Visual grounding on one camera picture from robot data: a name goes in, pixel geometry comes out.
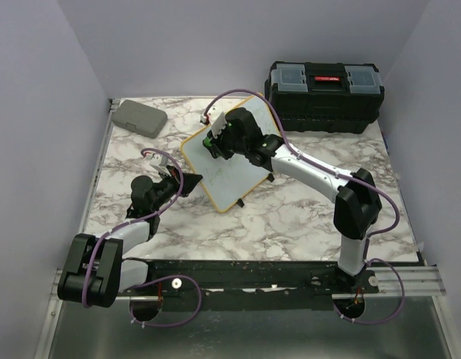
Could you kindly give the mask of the yellow framed whiteboard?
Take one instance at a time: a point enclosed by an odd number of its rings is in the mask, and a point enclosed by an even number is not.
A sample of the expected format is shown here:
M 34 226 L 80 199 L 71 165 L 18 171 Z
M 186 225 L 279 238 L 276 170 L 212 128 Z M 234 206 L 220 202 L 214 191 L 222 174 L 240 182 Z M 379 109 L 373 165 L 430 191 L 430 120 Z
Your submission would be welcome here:
M 269 172 L 241 155 L 213 158 L 202 143 L 209 131 L 208 126 L 196 131 L 181 143 L 180 150 L 190 169 L 202 175 L 201 185 L 214 208 L 224 213 L 263 183 Z

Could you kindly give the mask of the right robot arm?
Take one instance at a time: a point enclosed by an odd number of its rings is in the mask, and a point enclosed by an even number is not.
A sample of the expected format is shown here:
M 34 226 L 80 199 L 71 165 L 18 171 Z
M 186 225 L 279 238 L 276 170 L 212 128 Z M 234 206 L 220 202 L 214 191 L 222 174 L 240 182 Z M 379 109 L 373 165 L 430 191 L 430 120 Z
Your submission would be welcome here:
M 341 234 L 335 285 L 345 293 L 360 287 L 368 231 L 382 209 L 378 193 L 372 190 L 371 174 L 362 168 L 343 171 L 310 159 L 287 145 L 282 136 L 263 134 L 253 114 L 245 108 L 225 112 L 212 107 L 202 117 L 210 126 L 202 144 L 213 158 L 244 156 L 251 165 L 291 177 L 334 204 L 333 223 Z

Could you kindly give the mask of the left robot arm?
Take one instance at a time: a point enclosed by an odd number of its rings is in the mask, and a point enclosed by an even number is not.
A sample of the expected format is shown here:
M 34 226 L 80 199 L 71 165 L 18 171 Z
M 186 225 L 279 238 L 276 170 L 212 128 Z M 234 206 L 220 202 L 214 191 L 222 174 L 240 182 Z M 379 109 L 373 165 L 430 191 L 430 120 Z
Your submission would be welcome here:
M 59 299 L 85 307 L 110 307 L 117 294 L 129 287 L 140 295 L 151 294 L 156 276 L 145 264 L 123 265 L 123 254 L 148 242 L 157 233 L 164 207 L 187 197 L 202 179 L 173 166 L 167 166 L 158 182 L 145 175 L 135 177 L 124 223 L 101 236 L 79 233 L 73 238 L 58 284 Z

